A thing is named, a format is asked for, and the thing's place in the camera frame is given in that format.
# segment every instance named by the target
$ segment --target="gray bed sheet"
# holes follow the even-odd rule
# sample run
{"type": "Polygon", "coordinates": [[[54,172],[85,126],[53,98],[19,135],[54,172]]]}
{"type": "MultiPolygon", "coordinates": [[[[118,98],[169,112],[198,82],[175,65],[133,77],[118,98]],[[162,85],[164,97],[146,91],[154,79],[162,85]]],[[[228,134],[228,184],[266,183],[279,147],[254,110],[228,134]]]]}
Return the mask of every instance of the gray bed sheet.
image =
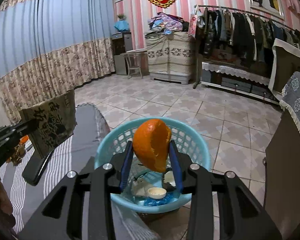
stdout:
{"type": "MultiPolygon", "coordinates": [[[[5,163],[0,168],[1,181],[10,196],[16,218],[16,233],[23,229],[33,212],[68,171],[79,173],[88,160],[95,156],[99,143],[110,132],[106,120],[92,104],[77,106],[76,121],[78,124],[74,134],[55,149],[36,187],[27,184],[22,177],[23,169],[34,153],[33,148],[26,152],[18,166],[5,163]]],[[[89,193],[86,193],[82,220],[83,240],[88,239],[88,200],[89,193]]],[[[112,203],[112,213],[117,239],[160,239],[135,212],[112,203]]]]}

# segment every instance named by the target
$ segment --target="tiled floor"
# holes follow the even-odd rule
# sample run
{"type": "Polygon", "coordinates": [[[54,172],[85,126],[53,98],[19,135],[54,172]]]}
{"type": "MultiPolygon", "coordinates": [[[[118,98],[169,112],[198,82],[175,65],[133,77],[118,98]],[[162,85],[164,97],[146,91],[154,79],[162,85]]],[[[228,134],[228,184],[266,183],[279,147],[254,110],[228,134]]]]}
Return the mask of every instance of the tiled floor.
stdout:
{"type": "MultiPolygon", "coordinates": [[[[165,116],[191,125],[208,144],[211,170],[234,171],[263,204],[262,159],[281,118],[281,112],[271,105],[211,88],[198,86],[194,90],[192,84],[117,75],[77,88],[75,101],[77,105],[96,104],[112,129],[142,116],[165,116]]],[[[219,239],[217,194],[213,200],[215,239],[219,239]]],[[[181,239],[186,227],[181,228],[183,232],[173,238],[162,239],[181,239]]]]}

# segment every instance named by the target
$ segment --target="pile of clothes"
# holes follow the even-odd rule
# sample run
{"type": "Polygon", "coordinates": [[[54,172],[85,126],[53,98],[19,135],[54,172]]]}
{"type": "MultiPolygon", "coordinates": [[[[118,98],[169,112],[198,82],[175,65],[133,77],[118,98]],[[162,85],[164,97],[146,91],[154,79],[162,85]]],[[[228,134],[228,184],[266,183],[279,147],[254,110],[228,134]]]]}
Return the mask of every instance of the pile of clothes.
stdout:
{"type": "Polygon", "coordinates": [[[210,57],[213,48],[220,45],[232,48],[241,64],[250,67],[254,62],[271,65],[272,45],[278,38],[300,49],[300,32],[278,27],[273,21],[264,21],[249,14],[226,9],[208,10],[198,17],[196,38],[201,38],[199,53],[210,57]]]}
{"type": "Polygon", "coordinates": [[[148,20],[148,25],[150,30],[145,32],[146,36],[153,33],[171,34],[173,32],[187,32],[189,28],[189,23],[185,22],[183,18],[163,12],[159,12],[156,16],[148,20]]]}

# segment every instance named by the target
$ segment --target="curtain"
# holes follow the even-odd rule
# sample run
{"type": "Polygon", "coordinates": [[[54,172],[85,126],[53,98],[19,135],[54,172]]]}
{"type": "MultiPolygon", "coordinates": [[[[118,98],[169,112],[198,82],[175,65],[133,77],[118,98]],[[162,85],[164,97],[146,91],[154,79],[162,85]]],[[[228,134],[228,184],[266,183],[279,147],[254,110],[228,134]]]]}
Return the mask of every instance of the curtain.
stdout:
{"type": "Polygon", "coordinates": [[[0,99],[18,111],[114,71],[112,0],[5,0],[0,6],[0,99]]]}

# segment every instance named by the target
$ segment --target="metal clothes rod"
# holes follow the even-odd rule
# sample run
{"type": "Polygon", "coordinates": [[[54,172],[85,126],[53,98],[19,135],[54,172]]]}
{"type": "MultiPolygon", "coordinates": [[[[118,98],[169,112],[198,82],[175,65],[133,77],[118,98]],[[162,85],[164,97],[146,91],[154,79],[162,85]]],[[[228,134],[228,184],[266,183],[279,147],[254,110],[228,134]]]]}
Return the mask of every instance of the metal clothes rod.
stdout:
{"type": "Polygon", "coordinates": [[[285,24],[283,24],[279,21],[271,19],[269,17],[263,16],[261,14],[257,14],[257,13],[253,13],[253,12],[249,12],[249,11],[245,11],[245,10],[240,10],[240,9],[236,9],[236,8],[231,8],[231,7],[217,6],[217,5],[198,5],[198,7],[221,8],[221,9],[228,9],[228,10],[234,10],[234,11],[244,12],[244,13],[248,13],[248,14],[253,14],[253,15],[256,15],[256,16],[259,16],[259,17],[266,18],[266,19],[271,20],[273,22],[279,23],[280,25],[283,25],[284,27],[294,31],[294,29],[292,29],[291,27],[289,27],[289,26],[287,26],[287,25],[285,25],[285,24]]]}

